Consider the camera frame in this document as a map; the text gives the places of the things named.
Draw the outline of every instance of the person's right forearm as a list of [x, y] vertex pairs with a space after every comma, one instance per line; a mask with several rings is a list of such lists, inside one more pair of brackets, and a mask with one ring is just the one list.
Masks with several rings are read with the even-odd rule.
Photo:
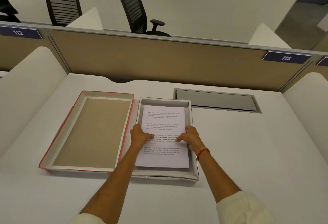
[[203, 151], [199, 155], [199, 163], [206, 176], [216, 203], [238, 191], [241, 191], [208, 151]]

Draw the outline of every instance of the person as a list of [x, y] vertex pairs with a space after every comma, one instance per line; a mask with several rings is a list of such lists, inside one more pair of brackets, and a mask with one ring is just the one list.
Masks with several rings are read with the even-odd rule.
[[[140, 124], [134, 125], [131, 133], [131, 146], [113, 173], [97, 193], [85, 205], [79, 215], [68, 224], [112, 224], [121, 215], [125, 194], [135, 161], [142, 146], [154, 138], [154, 134], [144, 133]], [[252, 193], [243, 192], [224, 172], [205, 148], [195, 127], [187, 126], [177, 142], [185, 141], [190, 149], [198, 154], [207, 182], [216, 202], [220, 224], [276, 224], [277, 219]]]

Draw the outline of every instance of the paper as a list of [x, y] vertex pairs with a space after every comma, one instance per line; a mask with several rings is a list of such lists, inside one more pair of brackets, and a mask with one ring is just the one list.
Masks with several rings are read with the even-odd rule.
[[145, 105], [141, 128], [155, 137], [143, 146], [136, 166], [189, 168], [186, 142], [175, 141], [181, 133], [186, 132], [183, 107]]

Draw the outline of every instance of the person's left forearm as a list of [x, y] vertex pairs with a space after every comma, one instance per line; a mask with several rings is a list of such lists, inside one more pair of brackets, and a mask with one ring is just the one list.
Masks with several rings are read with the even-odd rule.
[[91, 198], [81, 213], [93, 214], [105, 223], [117, 223], [123, 207], [139, 147], [131, 146], [103, 186]]

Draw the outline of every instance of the black mesh chair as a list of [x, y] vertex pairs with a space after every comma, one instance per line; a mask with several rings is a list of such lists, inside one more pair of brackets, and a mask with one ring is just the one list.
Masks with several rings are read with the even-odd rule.
[[17, 10], [10, 4], [8, 0], [0, 0], [0, 12], [6, 15], [0, 15], [0, 21], [20, 22], [15, 16]]
[[46, 0], [54, 26], [67, 26], [82, 15], [79, 0]]
[[141, 33], [158, 36], [168, 36], [169, 34], [156, 31], [157, 26], [164, 26], [165, 23], [152, 19], [153, 29], [147, 32], [147, 16], [141, 0], [121, 0], [126, 17], [128, 18], [129, 25], [132, 33]]

